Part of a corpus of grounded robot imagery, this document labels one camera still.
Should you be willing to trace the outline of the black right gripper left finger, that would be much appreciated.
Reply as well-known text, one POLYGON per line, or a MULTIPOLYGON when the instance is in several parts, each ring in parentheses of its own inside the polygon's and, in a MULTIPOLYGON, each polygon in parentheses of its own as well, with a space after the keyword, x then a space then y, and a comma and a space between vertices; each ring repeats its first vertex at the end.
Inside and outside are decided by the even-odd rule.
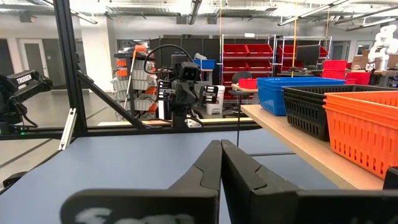
POLYGON ((86 189, 60 209, 61 224, 218 224, 222 147, 213 140, 167 189, 86 189))

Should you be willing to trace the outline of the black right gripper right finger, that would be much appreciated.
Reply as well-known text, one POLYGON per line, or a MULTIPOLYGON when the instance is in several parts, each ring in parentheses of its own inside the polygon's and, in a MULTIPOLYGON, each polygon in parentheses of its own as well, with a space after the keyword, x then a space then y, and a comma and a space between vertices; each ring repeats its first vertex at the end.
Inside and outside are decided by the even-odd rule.
POLYGON ((398 224, 398 190, 304 190, 222 140, 232 224, 398 224))

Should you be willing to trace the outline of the red storage bin stack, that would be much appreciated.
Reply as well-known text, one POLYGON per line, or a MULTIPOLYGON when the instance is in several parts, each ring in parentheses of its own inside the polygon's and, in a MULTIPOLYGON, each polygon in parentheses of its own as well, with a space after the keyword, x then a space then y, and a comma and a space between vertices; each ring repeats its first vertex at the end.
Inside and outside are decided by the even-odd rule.
POLYGON ((346 60, 327 60, 323 64, 322 78, 344 80, 348 85, 368 85, 370 72, 364 70, 348 70, 346 60))

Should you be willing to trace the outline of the blue storage bin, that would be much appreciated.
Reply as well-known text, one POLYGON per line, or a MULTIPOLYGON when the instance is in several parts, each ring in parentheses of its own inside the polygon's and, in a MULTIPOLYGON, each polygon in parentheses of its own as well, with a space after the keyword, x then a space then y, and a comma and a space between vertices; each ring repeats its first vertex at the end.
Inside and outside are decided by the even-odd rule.
POLYGON ((197 65, 200 66, 202 70, 214 70, 216 62, 213 59, 194 59, 197 65))

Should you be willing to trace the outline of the white bucket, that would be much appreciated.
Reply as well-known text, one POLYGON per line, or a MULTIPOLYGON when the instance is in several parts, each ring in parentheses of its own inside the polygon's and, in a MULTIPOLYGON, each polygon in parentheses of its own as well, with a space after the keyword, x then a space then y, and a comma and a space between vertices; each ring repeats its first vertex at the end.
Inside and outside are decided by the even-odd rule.
POLYGON ((224 100, 224 92, 225 87, 223 85, 217 85, 218 87, 218 95, 215 104, 207 104, 206 105, 206 113, 211 114, 222 114, 223 112, 223 100, 224 100))

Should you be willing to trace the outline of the grey orange parts bin rack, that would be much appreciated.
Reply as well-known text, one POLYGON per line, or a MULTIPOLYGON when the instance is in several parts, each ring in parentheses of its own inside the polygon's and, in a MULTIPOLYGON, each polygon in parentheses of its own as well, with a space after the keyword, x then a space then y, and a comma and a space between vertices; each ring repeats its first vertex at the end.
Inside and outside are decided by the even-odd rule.
POLYGON ((146 60, 147 54, 148 50, 141 45, 138 51, 128 47, 114 54, 113 98, 139 120, 154 119, 158 107, 155 58, 150 56, 146 60))

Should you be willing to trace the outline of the black office chair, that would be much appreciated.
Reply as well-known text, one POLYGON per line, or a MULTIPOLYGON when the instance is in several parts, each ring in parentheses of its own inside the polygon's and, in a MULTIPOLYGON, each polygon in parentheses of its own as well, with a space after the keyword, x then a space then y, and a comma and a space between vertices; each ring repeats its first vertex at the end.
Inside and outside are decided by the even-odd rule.
MULTIPOLYGON (((232 84, 238 84, 240 79, 247 79, 247 78, 252 78, 251 73, 237 72, 232 77, 232 84)), ((238 118, 238 117, 242 116, 241 105, 242 105, 243 100, 248 100, 249 97, 251 96, 251 94, 243 93, 241 90, 229 90, 228 93, 230 95, 233 95, 237 99, 237 106, 230 109, 231 113, 229 115, 238 118)))

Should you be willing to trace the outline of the small red bin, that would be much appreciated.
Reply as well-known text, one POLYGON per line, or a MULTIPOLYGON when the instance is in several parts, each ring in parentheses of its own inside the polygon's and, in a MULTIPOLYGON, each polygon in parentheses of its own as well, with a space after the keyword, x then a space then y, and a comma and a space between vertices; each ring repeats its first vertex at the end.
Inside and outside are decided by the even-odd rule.
POLYGON ((255 90, 257 89, 257 80, 255 78, 240 78, 238 86, 248 90, 255 90))

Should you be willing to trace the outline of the metal rack red bins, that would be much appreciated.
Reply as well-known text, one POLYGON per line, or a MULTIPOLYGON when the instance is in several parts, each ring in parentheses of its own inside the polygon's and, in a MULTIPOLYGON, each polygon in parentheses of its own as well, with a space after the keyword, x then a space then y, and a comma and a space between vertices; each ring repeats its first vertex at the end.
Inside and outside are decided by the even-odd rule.
POLYGON ((275 77, 288 77, 291 74, 295 76, 316 76, 320 77, 323 71, 323 64, 330 59, 332 37, 322 36, 279 36, 276 38, 274 53, 275 77), (299 45, 320 45, 320 57, 316 66, 303 65, 295 59, 297 47, 299 45))
POLYGON ((250 72, 254 78, 275 74, 275 34, 223 34, 220 37, 220 83, 226 87, 224 100, 232 102, 232 77, 250 72))

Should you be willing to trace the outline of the black desk monitor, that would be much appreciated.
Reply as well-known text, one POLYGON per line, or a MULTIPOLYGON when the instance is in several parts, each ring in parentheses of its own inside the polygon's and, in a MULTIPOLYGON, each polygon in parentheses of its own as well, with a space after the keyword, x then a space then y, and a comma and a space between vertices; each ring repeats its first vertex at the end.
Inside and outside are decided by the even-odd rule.
POLYGON ((316 66, 320 57, 320 45, 299 45, 295 59, 303 62, 305 67, 316 66))

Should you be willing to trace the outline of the grey door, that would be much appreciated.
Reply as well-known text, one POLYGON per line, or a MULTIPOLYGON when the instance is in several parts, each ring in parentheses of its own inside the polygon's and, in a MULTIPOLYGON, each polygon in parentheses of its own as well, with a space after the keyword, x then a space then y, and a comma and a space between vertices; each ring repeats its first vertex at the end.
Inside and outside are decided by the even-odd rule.
POLYGON ((24 70, 36 70, 49 77, 42 39, 18 39, 24 70))

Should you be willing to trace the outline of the cardboard box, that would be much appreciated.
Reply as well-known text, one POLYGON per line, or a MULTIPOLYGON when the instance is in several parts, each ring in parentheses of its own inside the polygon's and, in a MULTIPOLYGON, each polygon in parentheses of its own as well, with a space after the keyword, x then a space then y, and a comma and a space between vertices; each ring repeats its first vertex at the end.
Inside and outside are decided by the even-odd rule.
MULTIPOLYGON (((361 55, 354 56, 351 64, 351 69, 354 70, 355 66, 359 66, 360 69, 365 69, 368 63, 368 50, 365 50, 361 55)), ((395 68, 398 64, 398 54, 393 54, 389 56, 387 63, 387 68, 395 68)))

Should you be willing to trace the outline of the white robot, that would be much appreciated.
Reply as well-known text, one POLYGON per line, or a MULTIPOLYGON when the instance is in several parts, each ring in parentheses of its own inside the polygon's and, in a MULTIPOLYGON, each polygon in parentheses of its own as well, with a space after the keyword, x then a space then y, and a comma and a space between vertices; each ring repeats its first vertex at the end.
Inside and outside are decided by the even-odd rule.
POLYGON ((382 27, 380 32, 376 34, 375 43, 368 54, 368 62, 376 63, 378 60, 378 70, 387 70, 390 55, 398 54, 398 39, 394 38, 396 30, 396 25, 388 25, 382 27))

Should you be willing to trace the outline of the wooden shelf black frame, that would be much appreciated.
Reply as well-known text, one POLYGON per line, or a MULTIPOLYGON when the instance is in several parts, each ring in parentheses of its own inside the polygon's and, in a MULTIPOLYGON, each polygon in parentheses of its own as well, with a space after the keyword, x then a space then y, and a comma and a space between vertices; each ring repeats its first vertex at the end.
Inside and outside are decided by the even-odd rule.
MULTIPOLYGON (((325 100, 366 101, 327 97, 325 100)), ((398 100, 384 100, 373 103, 398 106, 398 100)), ((325 103, 323 107, 326 106, 398 127, 398 109, 362 108, 325 103)), ((335 153, 331 149, 330 142, 321 141, 294 128, 285 118, 274 116, 259 105, 244 105, 242 111, 262 128, 270 131, 275 137, 283 141, 294 153, 320 171, 338 187, 361 190, 379 190, 382 188, 386 177, 382 179, 335 153)))

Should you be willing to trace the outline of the silver frame bracket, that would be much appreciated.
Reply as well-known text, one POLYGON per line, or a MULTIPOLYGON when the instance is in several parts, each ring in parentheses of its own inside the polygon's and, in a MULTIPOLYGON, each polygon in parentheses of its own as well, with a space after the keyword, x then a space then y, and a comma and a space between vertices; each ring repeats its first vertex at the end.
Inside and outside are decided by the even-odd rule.
POLYGON ((76 108, 71 108, 68 112, 68 117, 62 133, 62 138, 60 140, 60 144, 58 147, 59 151, 65 150, 70 144, 70 141, 73 136, 73 131, 75 128, 76 115, 77 115, 76 108))

